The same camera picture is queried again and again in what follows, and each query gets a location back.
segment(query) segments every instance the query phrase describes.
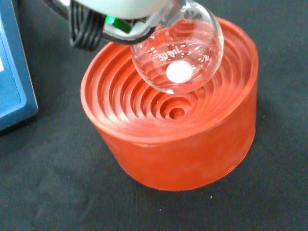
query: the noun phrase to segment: green light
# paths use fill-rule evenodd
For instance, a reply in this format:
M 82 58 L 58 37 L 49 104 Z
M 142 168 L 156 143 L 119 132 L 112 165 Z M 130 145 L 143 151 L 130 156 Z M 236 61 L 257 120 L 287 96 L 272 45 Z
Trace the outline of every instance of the green light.
M 105 22 L 109 25 L 114 26 L 115 28 L 118 28 L 125 33 L 129 33 L 132 30 L 132 26 L 125 20 L 118 19 L 116 17 L 107 15 Z
M 106 19 L 105 19 L 105 22 L 112 25 L 114 22 L 115 22 L 116 18 L 115 17 L 112 17 L 112 16 L 109 16 L 107 15 Z

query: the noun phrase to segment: black cable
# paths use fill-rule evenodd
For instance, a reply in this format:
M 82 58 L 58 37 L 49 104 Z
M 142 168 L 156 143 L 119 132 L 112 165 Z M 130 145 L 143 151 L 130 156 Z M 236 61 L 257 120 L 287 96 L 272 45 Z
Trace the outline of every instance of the black cable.
M 69 7 L 70 44 L 74 48 L 94 51 L 103 37 L 106 16 L 72 0 Z

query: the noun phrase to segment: round-bottom flask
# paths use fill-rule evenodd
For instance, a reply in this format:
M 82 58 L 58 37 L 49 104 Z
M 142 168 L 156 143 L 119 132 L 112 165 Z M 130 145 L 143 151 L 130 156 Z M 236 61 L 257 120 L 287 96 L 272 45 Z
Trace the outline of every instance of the round-bottom flask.
M 212 78 L 221 63 L 223 47 L 215 16 L 187 0 L 169 22 L 159 24 L 147 40 L 131 50 L 138 73 L 149 85 L 168 94 L 182 94 Z

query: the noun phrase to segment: white label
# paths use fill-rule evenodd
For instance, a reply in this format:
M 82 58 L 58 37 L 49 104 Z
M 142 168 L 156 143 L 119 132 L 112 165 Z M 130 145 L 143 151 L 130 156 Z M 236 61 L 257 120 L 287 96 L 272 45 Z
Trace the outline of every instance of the white label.
M 165 61 L 168 59 L 168 57 L 174 58 L 177 54 L 183 52 L 183 50 L 179 50 L 178 47 L 176 46 L 174 50 L 172 51 L 167 51 L 161 54 L 158 54 L 158 58 L 160 61 Z
M 0 56 L 0 72 L 3 71 L 4 68 L 3 68 L 3 64 L 2 64 L 2 60 L 1 60 L 1 56 Z

